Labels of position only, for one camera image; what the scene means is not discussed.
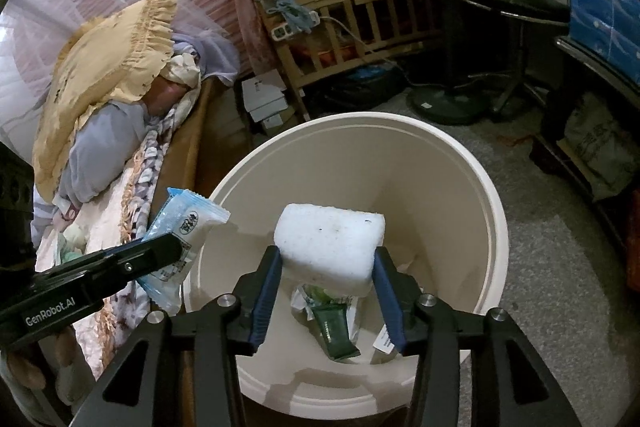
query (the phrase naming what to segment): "green wrapper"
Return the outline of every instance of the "green wrapper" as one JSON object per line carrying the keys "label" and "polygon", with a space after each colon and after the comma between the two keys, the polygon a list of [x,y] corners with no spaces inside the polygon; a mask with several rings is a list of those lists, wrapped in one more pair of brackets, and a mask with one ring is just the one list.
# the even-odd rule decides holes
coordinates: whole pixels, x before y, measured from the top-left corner
{"label": "green wrapper", "polygon": [[324,304],[311,311],[322,333],[324,347],[332,360],[357,357],[360,352],[349,340],[347,304]]}

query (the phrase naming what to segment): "pillow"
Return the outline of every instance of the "pillow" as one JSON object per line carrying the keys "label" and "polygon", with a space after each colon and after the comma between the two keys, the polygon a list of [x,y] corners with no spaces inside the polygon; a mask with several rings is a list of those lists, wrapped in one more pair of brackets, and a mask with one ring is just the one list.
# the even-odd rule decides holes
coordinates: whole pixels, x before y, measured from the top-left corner
{"label": "pillow", "polygon": [[35,184],[51,202],[76,132],[108,100],[133,103],[173,54],[177,0],[142,0],[85,23],[60,51],[33,146]]}

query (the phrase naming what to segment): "trash can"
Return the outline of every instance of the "trash can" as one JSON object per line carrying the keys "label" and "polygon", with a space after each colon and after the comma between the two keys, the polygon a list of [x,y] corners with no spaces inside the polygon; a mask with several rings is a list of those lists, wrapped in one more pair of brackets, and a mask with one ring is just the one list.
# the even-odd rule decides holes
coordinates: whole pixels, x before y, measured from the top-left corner
{"label": "trash can", "polygon": [[[230,292],[256,269],[288,203],[384,214],[384,245],[396,266],[409,264],[425,291],[480,314],[500,301],[509,246],[494,184],[460,143],[413,118],[358,112],[297,126],[245,157],[211,199],[231,218],[214,228],[191,270],[188,311]],[[383,326],[375,292],[362,309],[361,355],[334,362],[292,312],[294,286],[282,280],[258,353],[238,357],[242,393],[313,419],[365,417],[407,404],[417,357],[372,347]]]}

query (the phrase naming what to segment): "white power strip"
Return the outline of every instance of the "white power strip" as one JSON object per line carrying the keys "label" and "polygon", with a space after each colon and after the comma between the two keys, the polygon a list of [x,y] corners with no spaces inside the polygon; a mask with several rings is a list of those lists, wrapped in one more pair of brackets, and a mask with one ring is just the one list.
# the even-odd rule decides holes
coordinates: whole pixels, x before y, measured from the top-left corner
{"label": "white power strip", "polygon": [[[320,16],[318,12],[311,10],[309,12],[311,20],[313,21],[312,28],[315,28],[320,23]],[[286,40],[294,35],[293,30],[289,26],[289,23],[283,22],[271,30],[271,38],[276,42]]]}

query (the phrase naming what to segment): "silver bolt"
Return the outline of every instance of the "silver bolt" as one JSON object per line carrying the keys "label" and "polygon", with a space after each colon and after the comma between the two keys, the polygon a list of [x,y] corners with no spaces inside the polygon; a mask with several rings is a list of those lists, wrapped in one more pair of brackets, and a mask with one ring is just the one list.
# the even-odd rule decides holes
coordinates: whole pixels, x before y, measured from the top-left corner
{"label": "silver bolt", "polygon": [[437,302],[438,298],[430,293],[423,293],[418,297],[418,304],[420,304],[420,306],[425,306],[426,308],[435,306]]}
{"label": "silver bolt", "polygon": [[221,308],[229,308],[236,304],[237,300],[238,299],[236,299],[236,296],[232,293],[225,293],[224,295],[218,297],[218,306],[220,306]]}
{"label": "silver bolt", "polygon": [[160,311],[151,312],[146,316],[146,321],[152,324],[159,324],[164,321],[164,313]]}
{"label": "silver bolt", "polygon": [[505,320],[507,320],[507,312],[502,308],[493,308],[490,313],[491,318],[494,321],[504,322]]}

